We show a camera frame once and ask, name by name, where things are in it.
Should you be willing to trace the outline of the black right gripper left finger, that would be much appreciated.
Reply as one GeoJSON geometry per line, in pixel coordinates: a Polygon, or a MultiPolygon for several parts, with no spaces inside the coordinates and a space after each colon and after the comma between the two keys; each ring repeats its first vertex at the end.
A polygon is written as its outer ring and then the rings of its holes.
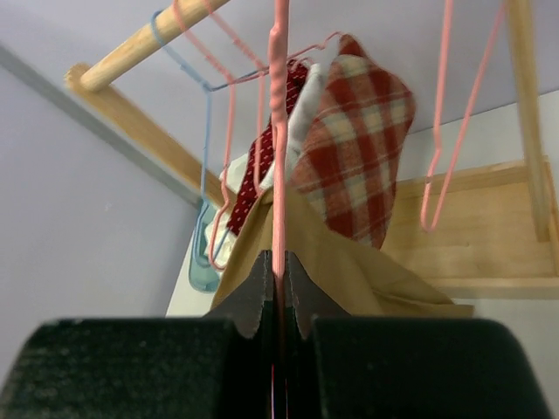
{"type": "Polygon", "coordinates": [[[199,318],[56,319],[23,344],[4,418],[270,418],[271,257],[199,318]]]}

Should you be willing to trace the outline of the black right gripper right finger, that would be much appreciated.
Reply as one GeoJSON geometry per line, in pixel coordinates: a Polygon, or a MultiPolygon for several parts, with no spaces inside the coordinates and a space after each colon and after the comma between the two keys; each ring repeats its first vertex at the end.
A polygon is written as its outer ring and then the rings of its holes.
{"type": "Polygon", "coordinates": [[[354,317],[286,258],[292,418],[548,418],[521,343],[489,319],[354,317]]]}

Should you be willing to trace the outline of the tan skirt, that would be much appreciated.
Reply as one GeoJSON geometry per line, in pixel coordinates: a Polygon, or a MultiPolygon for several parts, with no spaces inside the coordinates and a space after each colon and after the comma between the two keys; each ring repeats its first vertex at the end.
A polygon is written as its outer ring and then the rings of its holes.
{"type": "MultiPolygon", "coordinates": [[[[470,318],[471,306],[450,298],[378,249],[331,231],[307,199],[287,188],[286,249],[307,275],[346,312],[356,316],[470,318]]],[[[256,257],[272,247],[273,192],[252,206],[226,264],[212,306],[248,277],[256,257]]]]}

